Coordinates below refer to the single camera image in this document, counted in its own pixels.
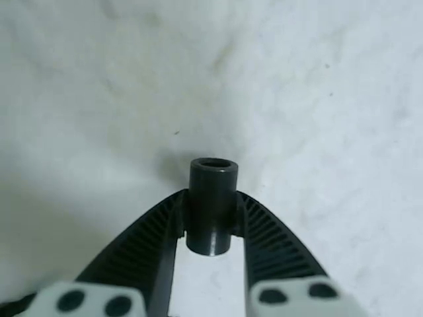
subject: white surface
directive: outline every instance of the white surface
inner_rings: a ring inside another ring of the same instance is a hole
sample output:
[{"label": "white surface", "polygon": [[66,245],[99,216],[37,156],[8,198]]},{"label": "white surface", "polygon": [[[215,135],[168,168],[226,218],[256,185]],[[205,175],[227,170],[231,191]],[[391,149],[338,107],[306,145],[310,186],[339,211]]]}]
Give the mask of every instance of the white surface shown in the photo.
[{"label": "white surface", "polygon": [[[315,283],[330,285],[336,291],[336,298],[311,297],[309,288]],[[260,295],[269,289],[282,292],[286,301],[262,302]],[[323,276],[259,282],[251,289],[249,304],[249,317],[367,317],[354,297],[344,293],[334,281]]]},{"label": "white surface", "polygon": [[[82,303],[71,311],[58,310],[58,302],[64,294],[81,291]],[[147,317],[144,298],[141,293],[129,287],[105,286],[92,283],[57,282],[40,291],[22,317],[107,317],[105,308],[110,300],[124,296],[131,300],[131,306],[125,317]]]},{"label": "white surface", "polygon": [[[422,16],[417,0],[2,0],[1,298],[76,275],[207,155],[238,162],[239,189],[372,316],[421,316]],[[188,258],[172,316],[241,316],[241,257]]]}]

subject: screw hole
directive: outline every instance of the screw hole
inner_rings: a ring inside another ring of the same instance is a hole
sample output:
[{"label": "screw hole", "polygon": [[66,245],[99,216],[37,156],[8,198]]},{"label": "screw hole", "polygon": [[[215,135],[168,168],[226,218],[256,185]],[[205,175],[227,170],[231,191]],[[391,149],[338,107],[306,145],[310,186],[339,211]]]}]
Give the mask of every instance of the screw hole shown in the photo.
[{"label": "screw hole", "polygon": [[258,299],[266,304],[282,304],[288,301],[286,295],[278,289],[266,289],[260,294]]},{"label": "screw hole", "polygon": [[309,295],[320,299],[333,299],[338,297],[338,293],[325,283],[315,283],[309,288]]},{"label": "screw hole", "polygon": [[131,299],[126,296],[114,297],[106,305],[106,315],[109,317],[121,317],[130,311],[131,305]]},{"label": "screw hole", "polygon": [[61,312],[71,312],[80,307],[84,301],[85,294],[83,291],[75,290],[62,295],[58,301],[58,310]]}]

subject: white background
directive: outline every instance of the white background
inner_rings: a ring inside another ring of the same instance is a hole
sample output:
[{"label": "white background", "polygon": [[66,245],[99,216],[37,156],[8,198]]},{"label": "white background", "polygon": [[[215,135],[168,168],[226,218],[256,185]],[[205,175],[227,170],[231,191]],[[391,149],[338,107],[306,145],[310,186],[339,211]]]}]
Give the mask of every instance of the white background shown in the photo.
[{"label": "white background", "polygon": [[[0,300],[73,278],[202,156],[370,316],[423,315],[423,2],[0,1]],[[242,316],[242,241],[169,314]]]}]

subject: hollow black tube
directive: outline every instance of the hollow black tube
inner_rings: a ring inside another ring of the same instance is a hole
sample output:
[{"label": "hollow black tube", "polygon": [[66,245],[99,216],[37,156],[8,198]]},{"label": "hollow black tube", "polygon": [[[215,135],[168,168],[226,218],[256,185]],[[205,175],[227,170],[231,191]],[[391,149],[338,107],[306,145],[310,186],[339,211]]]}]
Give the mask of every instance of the hollow black tube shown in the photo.
[{"label": "hollow black tube", "polygon": [[195,253],[217,256],[231,245],[236,208],[238,165],[221,158],[191,162],[188,190],[190,208],[186,245]]}]

